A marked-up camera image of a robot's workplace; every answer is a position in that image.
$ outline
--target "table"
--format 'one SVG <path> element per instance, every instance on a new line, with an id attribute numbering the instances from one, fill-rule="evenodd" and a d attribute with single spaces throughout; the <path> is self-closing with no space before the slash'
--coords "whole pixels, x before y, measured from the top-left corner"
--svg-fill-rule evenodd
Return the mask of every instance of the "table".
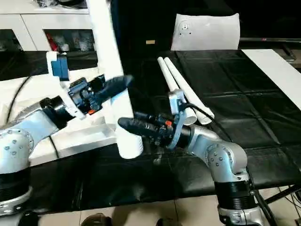
<path id="1" fill-rule="evenodd" d="M 10 58 L 19 59 L 18 67 L 3 70 L 0 79 L 26 76 L 44 65 L 44 54 L 1 53 L 2 70 Z M 245 149 L 257 188 L 301 182 L 301 112 L 245 53 L 169 51 L 158 56 L 174 62 L 234 142 Z M 125 73 L 135 78 L 129 94 L 136 111 L 170 114 L 168 87 L 156 57 L 122 60 Z M 96 56 L 70 53 L 68 63 L 71 69 L 94 67 Z M 213 124 L 210 128 L 226 139 Z M 42 213 L 214 194 L 209 170 L 200 159 L 182 149 L 153 147 L 146 140 L 143 154 L 133 160 L 120 158 L 117 146 L 110 145 L 32 167 L 31 176 L 31 206 Z"/>

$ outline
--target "shoe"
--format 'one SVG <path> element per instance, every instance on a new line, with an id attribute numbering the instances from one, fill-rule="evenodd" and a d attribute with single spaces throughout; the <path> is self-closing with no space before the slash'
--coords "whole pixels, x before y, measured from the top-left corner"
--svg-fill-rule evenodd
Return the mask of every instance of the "shoe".
<path id="1" fill-rule="evenodd" d="M 182 226 L 182 224 L 173 219 L 161 218 L 157 221 L 156 226 Z"/>
<path id="2" fill-rule="evenodd" d="M 112 226 L 111 218 L 102 213 L 96 213 L 87 217 L 81 226 Z"/>

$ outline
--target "black cable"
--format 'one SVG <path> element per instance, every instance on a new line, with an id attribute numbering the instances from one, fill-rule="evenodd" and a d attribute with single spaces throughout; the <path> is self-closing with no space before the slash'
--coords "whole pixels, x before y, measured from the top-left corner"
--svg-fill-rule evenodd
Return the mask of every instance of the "black cable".
<path id="1" fill-rule="evenodd" d="M 287 197 L 285 197 L 286 200 L 288 200 L 291 204 L 295 205 L 296 207 L 298 207 L 299 209 L 301 209 L 301 206 L 297 205 L 296 203 L 294 204 L 291 200 L 289 200 Z"/>
<path id="2" fill-rule="evenodd" d="M 205 116 L 207 116 L 227 136 L 227 138 L 229 139 L 229 141 L 233 142 L 233 140 L 231 139 L 231 137 L 229 136 L 229 134 L 227 133 L 227 131 L 211 115 L 207 114 L 205 111 L 203 111 L 199 107 L 195 106 L 194 104 L 186 103 L 185 104 L 185 108 L 188 108 L 188 107 L 195 108 L 196 110 L 198 110 L 199 112 L 201 112 L 202 114 L 204 114 Z"/>
<path id="3" fill-rule="evenodd" d="M 36 74 L 38 72 L 39 68 L 34 70 L 31 74 Z M 21 92 L 21 90 L 23 89 L 24 85 L 28 82 L 28 80 L 32 77 L 32 75 L 30 75 L 29 77 L 27 77 L 23 82 L 22 84 L 19 86 L 19 88 L 17 89 L 12 101 L 10 102 L 10 105 L 9 105 L 9 109 L 8 109 L 8 114 L 7 114 L 7 117 L 6 117 L 6 123 L 9 122 L 9 118 L 10 118 L 10 115 L 11 115 L 11 112 L 12 112 L 12 109 L 14 107 L 14 104 L 15 104 L 15 101 L 16 101 L 16 98 L 17 96 L 19 95 L 19 93 Z M 49 136 L 49 139 L 50 139 L 50 142 L 53 146 L 53 148 L 55 149 L 55 155 L 56 155 L 56 158 L 59 159 L 60 156 L 58 154 L 58 151 L 57 151 L 57 148 L 53 142 L 53 139 L 51 138 L 51 136 Z"/>
<path id="4" fill-rule="evenodd" d="M 7 117 L 6 117 L 6 123 L 8 123 L 9 121 L 9 118 L 10 118 L 10 115 L 11 115 L 11 111 L 13 109 L 13 106 L 15 104 L 15 100 L 17 98 L 17 96 L 19 95 L 20 91 L 22 90 L 22 88 L 24 87 L 24 85 L 28 82 L 28 80 L 31 78 L 32 76 L 29 76 L 27 77 L 23 82 L 22 84 L 19 86 L 19 88 L 17 89 L 12 101 L 10 102 L 10 105 L 9 105 L 9 108 L 8 108 L 8 114 L 7 114 Z"/>
<path id="5" fill-rule="evenodd" d="M 293 195 L 292 195 L 292 194 L 291 194 L 291 198 L 292 198 L 292 201 L 293 201 L 293 206 L 295 207 L 295 209 L 296 209 L 296 211 L 297 211 L 298 217 L 299 217 L 299 219 L 301 219 L 300 213 L 299 213 L 299 211 L 298 211 L 298 209 L 297 209 L 297 206 L 296 206 L 296 203 L 295 203 L 295 199 L 293 198 Z"/>
<path id="6" fill-rule="evenodd" d="M 200 109 L 199 107 L 195 106 L 194 104 L 191 103 L 187 103 L 184 105 L 184 108 L 187 107 L 191 107 L 194 108 L 196 110 L 198 110 L 199 112 L 203 113 L 205 116 L 207 116 L 229 139 L 229 141 L 233 142 L 230 135 L 227 133 L 227 131 L 221 126 L 220 123 L 218 123 L 212 116 L 210 116 L 209 114 L 207 114 L 205 111 L 203 111 L 202 109 Z M 248 168 L 248 166 L 246 167 L 246 170 L 250 176 L 250 180 L 251 180 L 251 188 L 254 190 L 255 192 L 255 198 L 258 202 L 258 205 L 260 206 L 260 208 L 262 209 L 266 219 L 268 220 L 269 224 L 271 226 L 277 226 L 277 222 L 275 220 L 275 216 L 272 212 L 272 210 L 269 208 L 268 204 L 265 202 L 264 198 L 262 197 L 262 195 L 259 193 L 258 190 L 255 189 L 255 183 L 254 183 L 254 179 L 253 176 Z"/>
<path id="7" fill-rule="evenodd" d="M 52 139 L 51 136 L 49 136 L 49 140 L 50 140 L 50 142 L 51 142 L 53 148 L 55 149 L 55 155 L 56 155 L 56 158 L 59 159 L 59 158 L 60 158 L 60 155 L 58 154 L 57 148 L 56 148 L 55 143 L 53 142 L 53 139 Z"/>

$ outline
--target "tiled floor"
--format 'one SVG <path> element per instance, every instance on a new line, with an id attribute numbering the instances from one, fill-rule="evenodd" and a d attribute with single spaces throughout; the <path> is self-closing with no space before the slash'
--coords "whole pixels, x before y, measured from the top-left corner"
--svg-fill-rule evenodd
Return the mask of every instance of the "tiled floor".
<path id="1" fill-rule="evenodd" d="M 265 198 L 276 193 L 278 193 L 276 188 L 261 191 Z M 101 212 L 112 218 L 114 226 L 155 226 L 159 218 L 177 219 L 177 217 L 183 226 L 222 226 L 218 219 L 216 205 L 216 196 L 202 196 L 179 199 L 176 202 L 142 203 L 82 212 L 50 214 L 42 217 L 40 225 L 79 226 L 86 217 Z M 286 199 L 274 202 L 270 207 L 279 226 L 295 226 L 294 219 L 297 219 L 298 215 L 294 206 Z"/>

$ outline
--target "white pole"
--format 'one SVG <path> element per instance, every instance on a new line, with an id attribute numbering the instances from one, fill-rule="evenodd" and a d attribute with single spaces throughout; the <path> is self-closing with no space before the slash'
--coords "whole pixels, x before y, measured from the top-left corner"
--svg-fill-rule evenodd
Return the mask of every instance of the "white pole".
<path id="1" fill-rule="evenodd" d="M 121 76 L 123 69 L 108 4 L 106 0 L 87 0 L 87 5 L 95 40 L 98 68 L 104 68 L 106 80 Z M 127 132 L 117 123 L 120 117 L 134 117 L 127 90 L 111 99 L 111 109 L 116 124 L 115 132 L 120 156 L 125 159 L 139 156 L 143 151 L 141 137 Z M 112 121 L 112 118 L 107 115 L 106 121 Z"/>
<path id="2" fill-rule="evenodd" d="M 167 65 L 168 69 L 170 70 L 171 74 L 173 75 L 174 79 L 177 81 L 180 88 L 183 90 L 188 101 L 190 103 L 196 105 L 197 107 L 199 107 L 204 112 L 206 112 L 207 114 L 209 114 L 210 116 L 212 116 L 214 118 L 213 112 L 210 110 L 210 108 L 206 107 L 203 104 L 203 102 L 199 99 L 199 97 L 196 95 L 196 93 L 193 91 L 193 89 L 190 87 L 190 85 L 187 83 L 187 81 L 180 74 L 178 69 L 173 64 L 173 62 L 168 57 L 164 58 L 164 61 Z M 197 115 L 198 120 L 203 125 L 211 123 L 211 119 L 209 119 L 207 116 L 205 116 L 201 112 L 196 111 L 196 115 Z"/>
<path id="3" fill-rule="evenodd" d="M 164 78 L 166 80 L 166 83 L 169 87 L 169 90 L 174 91 L 175 89 L 179 89 L 179 87 L 178 87 L 177 83 L 175 82 L 172 74 L 170 73 L 167 65 L 165 64 L 163 58 L 158 57 L 158 62 L 159 62 L 161 71 L 164 75 Z M 186 108 L 185 112 L 186 112 L 186 119 L 185 119 L 184 125 L 189 126 L 189 125 L 195 123 L 197 120 L 197 116 L 194 113 L 194 111 L 191 108 Z"/>

